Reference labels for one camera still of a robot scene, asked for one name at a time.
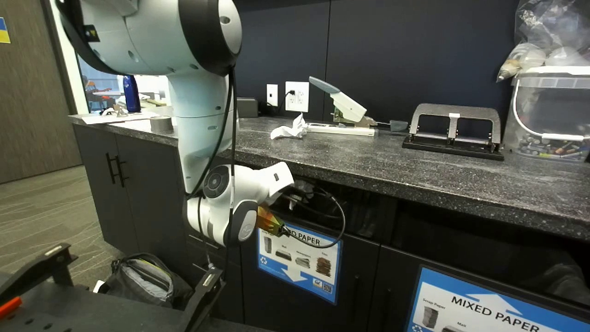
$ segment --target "wall outlet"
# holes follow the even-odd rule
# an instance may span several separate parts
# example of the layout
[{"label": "wall outlet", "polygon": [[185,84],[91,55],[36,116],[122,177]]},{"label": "wall outlet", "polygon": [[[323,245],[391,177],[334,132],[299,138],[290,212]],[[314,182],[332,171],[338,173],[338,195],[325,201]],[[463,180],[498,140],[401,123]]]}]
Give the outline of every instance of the wall outlet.
[{"label": "wall outlet", "polygon": [[284,83],[284,110],[308,112],[310,110],[310,83],[286,81]]},{"label": "wall outlet", "polygon": [[266,105],[279,107],[279,84],[266,84]]}]

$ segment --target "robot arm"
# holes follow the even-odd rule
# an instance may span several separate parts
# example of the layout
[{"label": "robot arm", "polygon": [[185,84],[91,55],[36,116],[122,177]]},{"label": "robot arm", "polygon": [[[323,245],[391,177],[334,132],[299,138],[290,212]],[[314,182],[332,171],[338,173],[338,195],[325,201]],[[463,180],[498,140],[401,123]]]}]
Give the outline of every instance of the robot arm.
[{"label": "robot arm", "polygon": [[190,225],[225,245],[248,239],[257,204],[294,182],[286,164],[260,171],[216,167],[235,123],[233,68],[242,20],[233,0],[56,0],[76,51],[109,73],[166,75],[178,119]]}]

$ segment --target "cabinet handle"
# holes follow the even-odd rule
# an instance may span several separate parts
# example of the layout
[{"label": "cabinet handle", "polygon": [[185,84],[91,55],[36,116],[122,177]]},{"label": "cabinet handle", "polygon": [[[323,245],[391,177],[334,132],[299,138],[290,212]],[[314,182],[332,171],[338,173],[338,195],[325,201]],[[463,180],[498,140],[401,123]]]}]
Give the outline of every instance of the cabinet handle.
[{"label": "cabinet handle", "polygon": [[111,158],[111,153],[106,153],[106,158],[107,158],[107,166],[109,166],[111,182],[117,184],[115,173],[113,173],[113,164],[111,164],[115,158]]},{"label": "cabinet handle", "polygon": [[126,164],[126,162],[122,162],[120,156],[115,156],[115,160],[117,160],[117,169],[119,169],[119,180],[120,180],[122,186],[126,188],[126,178],[130,178],[130,177],[124,175],[124,164]]},{"label": "cabinet handle", "polygon": [[386,297],[384,297],[384,309],[382,309],[382,332],[388,330],[388,317],[390,317],[390,311],[391,311],[391,295],[393,295],[393,289],[388,287],[386,289]]},{"label": "cabinet handle", "polygon": [[362,285],[362,276],[360,276],[360,274],[355,274],[355,282],[353,282],[353,302],[351,302],[351,311],[349,311],[351,322],[353,322],[355,317],[356,317],[356,308],[358,308],[356,302],[358,302],[360,285]]}]

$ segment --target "cabinet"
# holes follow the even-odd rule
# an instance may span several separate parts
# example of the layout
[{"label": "cabinet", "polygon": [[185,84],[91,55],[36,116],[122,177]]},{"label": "cabinet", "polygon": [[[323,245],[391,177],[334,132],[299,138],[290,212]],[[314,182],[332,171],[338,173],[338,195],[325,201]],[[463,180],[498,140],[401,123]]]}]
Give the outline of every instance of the cabinet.
[{"label": "cabinet", "polygon": [[345,236],[338,304],[297,289],[264,271],[259,271],[257,239],[244,249],[244,311],[246,322],[272,330],[366,330],[378,245]]},{"label": "cabinet", "polygon": [[78,129],[80,153],[106,241],[124,252],[178,260],[179,160],[168,145]]}]

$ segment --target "dark countertop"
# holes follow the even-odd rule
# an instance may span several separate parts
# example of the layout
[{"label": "dark countertop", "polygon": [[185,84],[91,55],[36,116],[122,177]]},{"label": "dark countertop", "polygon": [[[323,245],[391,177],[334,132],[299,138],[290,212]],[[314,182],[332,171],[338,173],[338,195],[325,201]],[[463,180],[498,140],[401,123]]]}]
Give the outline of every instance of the dark countertop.
[{"label": "dark countertop", "polygon": [[[404,149],[401,136],[270,140],[270,131],[281,123],[286,121],[240,119],[237,160],[257,166],[286,160],[297,175],[590,241],[590,164],[509,153],[498,162],[415,151]],[[155,134],[150,121],[106,127],[176,145],[174,132]]]}]

